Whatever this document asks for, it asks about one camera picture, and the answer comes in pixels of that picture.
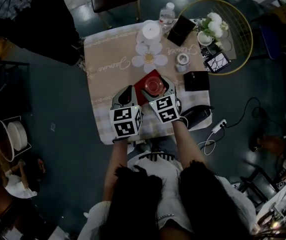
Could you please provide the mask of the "black picture frame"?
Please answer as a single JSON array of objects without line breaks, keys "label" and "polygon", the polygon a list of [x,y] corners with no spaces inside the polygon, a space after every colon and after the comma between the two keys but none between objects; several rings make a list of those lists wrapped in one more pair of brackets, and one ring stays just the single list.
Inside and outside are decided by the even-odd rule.
[{"label": "black picture frame", "polygon": [[210,70],[211,73],[218,73],[224,68],[228,67],[231,64],[231,61],[225,55],[224,52],[220,51],[213,56],[205,60],[205,65]]}]

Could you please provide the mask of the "person's left forearm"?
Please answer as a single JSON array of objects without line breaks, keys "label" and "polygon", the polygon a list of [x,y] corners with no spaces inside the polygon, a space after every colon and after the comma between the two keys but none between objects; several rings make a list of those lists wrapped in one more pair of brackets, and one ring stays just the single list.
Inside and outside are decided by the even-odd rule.
[{"label": "person's left forearm", "polygon": [[119,167],[127,167],[127,139],[116,140],[113,145],[111,158],[108,164],[104,188],[103,201],[111,201],[117,182],[115,171]]}]

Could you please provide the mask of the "white power strip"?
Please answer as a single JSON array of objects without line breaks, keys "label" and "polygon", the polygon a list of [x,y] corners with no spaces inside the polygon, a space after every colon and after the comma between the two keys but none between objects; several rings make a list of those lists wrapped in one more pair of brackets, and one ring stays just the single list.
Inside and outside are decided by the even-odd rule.
[{"label": "white power strip", "polygon": [[212,133],[216,134],[220,129],[223,129],[227,124],[225,119],[222,119],[216,126],[212,128]]}]

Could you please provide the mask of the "red square box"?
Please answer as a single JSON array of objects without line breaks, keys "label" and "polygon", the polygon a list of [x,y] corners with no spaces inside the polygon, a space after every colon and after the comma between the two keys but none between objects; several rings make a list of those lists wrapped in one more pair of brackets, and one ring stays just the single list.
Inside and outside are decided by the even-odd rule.
[{"label": "red square box", "polygon": [[145,81],[151,76],[161,78],[160,74],[154,69],[134,85],[137,95],[137,101],[140,106],[143,106],[145,103],[147,103],[147,100],[144,98],[143,94],[141,93],[141,90],[145,89]]}]

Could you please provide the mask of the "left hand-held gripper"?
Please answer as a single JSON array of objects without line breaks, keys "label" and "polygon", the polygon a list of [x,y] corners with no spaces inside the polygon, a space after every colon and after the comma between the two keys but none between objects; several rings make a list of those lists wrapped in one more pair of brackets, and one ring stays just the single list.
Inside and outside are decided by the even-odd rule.
[{"label": "left hand-held gripper", "polygon": [[110,121],[117,139],[138,135],[142,124],[141,106],[138,105],[135,87],[133,85],[128,87],[127,96],[124,94],[126,89],[125,87],[120,90],[112,99],[112,108],[118,109],[109,111]]}]

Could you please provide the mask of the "person's right forearm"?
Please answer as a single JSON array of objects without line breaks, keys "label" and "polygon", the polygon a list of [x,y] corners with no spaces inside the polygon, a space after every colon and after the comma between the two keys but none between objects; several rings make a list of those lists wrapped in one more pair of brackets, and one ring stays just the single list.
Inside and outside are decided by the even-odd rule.
[{"label": "person's right forearm", "polygon": [[188,168],[193,161],[206,164],[205,155],[193,140],[186,125],[182,121],[176,120],[172,122],[172,126],[183,169]]}]

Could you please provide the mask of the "table with beige flower tablecloth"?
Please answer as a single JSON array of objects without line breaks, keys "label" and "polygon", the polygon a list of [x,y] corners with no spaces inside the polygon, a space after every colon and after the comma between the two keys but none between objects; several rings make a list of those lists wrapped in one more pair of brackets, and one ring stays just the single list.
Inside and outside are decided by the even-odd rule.
[{"label": "table with beige flower tablecloth", "polygon": [[167,77],[176,87],[185,111],[210,105],[209,92],[185,91],[183,73],[176,70],[180,53],[188,55],[188,71],[204,71],[197,33],[188,35],[181,47],[162,37],[157,44],[137,42],[142,23],[106,30],[88,36],[84,43],[88,88],[100,140],[112,144],[115,134],[109,118],[113,97],[123,88],[136,84],[152,70]]}]

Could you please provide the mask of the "white paper cup stack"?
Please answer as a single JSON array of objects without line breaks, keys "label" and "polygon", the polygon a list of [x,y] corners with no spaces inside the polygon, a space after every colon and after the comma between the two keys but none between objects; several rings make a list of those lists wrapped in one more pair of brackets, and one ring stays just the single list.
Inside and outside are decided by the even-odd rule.
[{"label": "white paper cup stack", "polygon": [[161,41],[162,28],[157,21],[147,20],[139,30],[136,42],[143,43],[147,46],[154,45]]}]

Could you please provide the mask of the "person's white shirt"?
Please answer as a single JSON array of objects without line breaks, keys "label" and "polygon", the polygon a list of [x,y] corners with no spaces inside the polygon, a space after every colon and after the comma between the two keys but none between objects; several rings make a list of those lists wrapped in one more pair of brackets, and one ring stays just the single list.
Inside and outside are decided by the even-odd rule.
[{"label": "person's white shirt", "polygon": [[136,156],[115,174],[112,198],[90,209],[78,240],[159,240],[166,227],[190,240],[252,240],[253,203],[200,162]]}]

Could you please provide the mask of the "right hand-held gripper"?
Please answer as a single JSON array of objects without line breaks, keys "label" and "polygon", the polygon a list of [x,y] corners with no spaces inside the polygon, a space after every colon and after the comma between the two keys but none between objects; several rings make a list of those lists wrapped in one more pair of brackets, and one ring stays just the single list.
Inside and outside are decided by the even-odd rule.
[{"label": "right hand-held gripper", "polygon": [[174,83],[165,76],[161,76],[161,80],[165,89],[163,93],[164,97],[157,99],[157,95],[151,95],[145,89],[142,89],[141,93],[149,103],[159,121],[162,124],[165,124],[178,120],[180,115]]}]

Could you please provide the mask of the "silver tape roll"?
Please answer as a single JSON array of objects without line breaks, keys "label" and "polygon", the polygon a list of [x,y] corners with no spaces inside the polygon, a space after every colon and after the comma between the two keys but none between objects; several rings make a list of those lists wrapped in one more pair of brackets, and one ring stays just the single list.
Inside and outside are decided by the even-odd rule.
[{"label": "silver tape roll", "polygon": [[176,57],[176,70],[180,73],[187,71],[190,59],[186,53],[180,53]]}]

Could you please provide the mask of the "clear pink cup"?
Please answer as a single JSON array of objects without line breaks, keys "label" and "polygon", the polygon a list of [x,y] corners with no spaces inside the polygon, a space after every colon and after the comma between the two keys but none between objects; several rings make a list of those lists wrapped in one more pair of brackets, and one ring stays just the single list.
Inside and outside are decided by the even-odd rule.
[{"label": "clear pink cup", "polygon": [[163,88],[163,82],[158,76],[151,76],[145,81],[145,91],[151,96],[159,95]]}]

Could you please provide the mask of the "clear water bottle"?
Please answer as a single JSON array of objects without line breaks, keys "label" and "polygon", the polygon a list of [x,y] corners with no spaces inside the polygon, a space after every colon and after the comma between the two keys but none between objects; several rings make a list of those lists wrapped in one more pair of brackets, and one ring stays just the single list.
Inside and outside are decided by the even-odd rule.
[{"label": "clear water bottle", "polygon": [[175,19],[175,5],[172,2],[166,3],[166,6],[160,10],[159,24],[162,28],[162,33],[170,31]]}]

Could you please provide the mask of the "black pouch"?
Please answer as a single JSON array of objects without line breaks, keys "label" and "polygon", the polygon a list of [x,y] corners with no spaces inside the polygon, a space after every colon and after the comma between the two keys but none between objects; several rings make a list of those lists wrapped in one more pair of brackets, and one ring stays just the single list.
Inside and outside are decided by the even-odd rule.
[{"label": "black pouch", "polygon": [[211,115],[212,109],[214,107],[210,105],[197,105],[182,112],[181,117],[186,121],[187,129],[191,129],[207,119]]}]

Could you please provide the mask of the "white flowers in vase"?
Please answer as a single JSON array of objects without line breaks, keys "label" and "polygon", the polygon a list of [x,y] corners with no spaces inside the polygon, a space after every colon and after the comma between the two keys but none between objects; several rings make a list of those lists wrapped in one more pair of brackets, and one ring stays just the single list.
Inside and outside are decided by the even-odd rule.
[{"label": "white flowers in vase", "polygon": [[229,25],[222,17],[215,12],[211,12],[206,18],[198,21],[198,42],[203,46],[209,46],[211,43],[214,43],[222,49],[223,45],[220,39],[228,29]]}]

